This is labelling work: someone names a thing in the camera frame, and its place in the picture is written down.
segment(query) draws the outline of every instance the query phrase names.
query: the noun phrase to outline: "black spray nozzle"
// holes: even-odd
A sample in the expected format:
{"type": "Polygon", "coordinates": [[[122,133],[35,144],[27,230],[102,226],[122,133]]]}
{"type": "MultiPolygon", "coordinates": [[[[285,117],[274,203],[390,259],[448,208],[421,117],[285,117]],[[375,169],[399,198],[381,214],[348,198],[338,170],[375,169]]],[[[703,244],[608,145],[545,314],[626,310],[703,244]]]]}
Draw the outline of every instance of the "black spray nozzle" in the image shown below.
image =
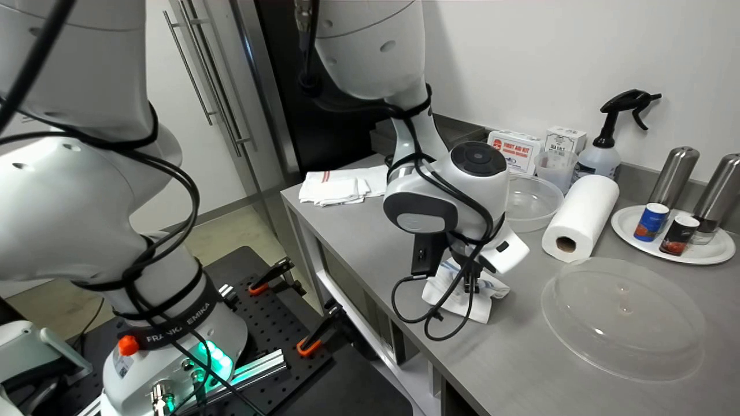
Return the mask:
{"type": "Polygon", "coordinates": [[[621,111],[632,111],[632,117],[637,123],[637,128],[648,130],[641,114],[656,100],[662,100],[662,94],[649,94],[644,91],[623,91],[621,94],[608,100],[601,106],[601,114],[606,114],[606,123],[604,123],[601,133],[597,136],[593,145],[597,148],[613,148],[615,145],[615,124],[618,124],[618,116],[621,111]]]}

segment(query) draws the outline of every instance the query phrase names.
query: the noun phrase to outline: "white wall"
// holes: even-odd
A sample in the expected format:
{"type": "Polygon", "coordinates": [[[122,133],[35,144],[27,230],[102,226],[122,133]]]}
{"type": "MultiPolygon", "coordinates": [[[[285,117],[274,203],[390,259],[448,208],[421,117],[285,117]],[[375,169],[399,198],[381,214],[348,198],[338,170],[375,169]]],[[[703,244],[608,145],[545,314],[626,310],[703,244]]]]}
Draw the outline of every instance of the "white wall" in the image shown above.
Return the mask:
{"type": "MultiPolygon", "coordinates": [[[[183,145],[183,166],[200,189],[200,213],[222,208],[253,193],[253,186],[243,186],[227,141],[219,130],[206,123],[186,78],[177,48],[169,34],[161,11],[169,11],[169,0],[145,0],[145,65],[147,94],[156,106],[160,123],[166,124],[183,145]]],[[[185,220],[189,213],[186,193],[170,182],[147,205],[133,214],[139,229],[161,229],[185,220]]]]}
{"type": "Polygon", "coordinates": [[[530,133],[599,133],[599,106],[628,87],[663,93],[642,133],[621,116],[618,148],[659,170],[674,145],[701,151],[708,180],[740,151],[740,2],[423,0],[435,111],[530,133]]]}

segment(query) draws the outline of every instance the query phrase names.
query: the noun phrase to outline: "stainless steel refrigerator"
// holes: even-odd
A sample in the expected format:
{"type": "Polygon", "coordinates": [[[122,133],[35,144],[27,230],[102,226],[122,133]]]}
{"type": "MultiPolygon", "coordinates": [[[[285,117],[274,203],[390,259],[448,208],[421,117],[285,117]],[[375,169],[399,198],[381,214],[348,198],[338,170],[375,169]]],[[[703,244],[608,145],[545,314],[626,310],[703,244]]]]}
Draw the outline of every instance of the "stainless steel refrigerator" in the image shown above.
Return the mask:
{"type": "MultiPolygon", "coordinates": [[[[302,96],[293,0],[170,0],[170,6],[164,19],[203,116],[231,141],[241,178],[257,186],[266,220],[297,259],[277,191],[304,170],[369,154],[375,116],[324,114],[302,96]]],[[[325,74],[324,85],[333,100],[348,100],[325,74]]]]}

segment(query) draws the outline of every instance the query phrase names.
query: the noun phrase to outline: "spray bottle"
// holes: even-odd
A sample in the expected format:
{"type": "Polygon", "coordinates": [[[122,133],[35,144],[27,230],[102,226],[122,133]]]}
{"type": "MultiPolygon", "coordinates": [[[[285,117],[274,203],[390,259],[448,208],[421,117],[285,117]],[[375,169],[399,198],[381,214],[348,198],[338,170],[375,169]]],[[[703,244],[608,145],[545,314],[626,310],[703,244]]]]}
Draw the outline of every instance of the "spray bottle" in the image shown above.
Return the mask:
{"type": "Polygon", "coordinates": [[[649,94],[644,91],[623,91],[621,94],[608,100],[601,106],[601,114],[606,114],[606,123],[601,128],[601,133],[593,138],[591,145],[588,145],[577,160],[574,170],[574,182],[579,175],[606,175],[615,178],[620,166],[620,153],[615,151],[615,124],[621,111],[632,111],[637,128],[648,130],[648,124],[641,117],[641,111],[649,106],[649,101],[662,100],[662,94],[649,94]]]}

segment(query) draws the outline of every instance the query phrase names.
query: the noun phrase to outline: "clear bowl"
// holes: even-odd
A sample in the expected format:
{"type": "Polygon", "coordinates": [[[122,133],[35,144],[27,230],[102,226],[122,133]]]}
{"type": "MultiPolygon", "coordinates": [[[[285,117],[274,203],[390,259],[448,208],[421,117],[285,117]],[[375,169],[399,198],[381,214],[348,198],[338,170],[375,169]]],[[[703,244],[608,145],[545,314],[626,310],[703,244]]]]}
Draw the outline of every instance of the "clear bowl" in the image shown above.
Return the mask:
{"type": "Polygon", "coordinates": [[[505,220],[512,230],[537,230],[547,226],[562,203],[562,189],[540,178],[515,175],[509,182],[505,220]]]}
{"type": "Polygon", "coordinates": [[[628,379],[670,381],[703,355],[706,321],[694,300],[636,264],[590,259],[542,288],[553,333],[583,360],[628,379]]]}

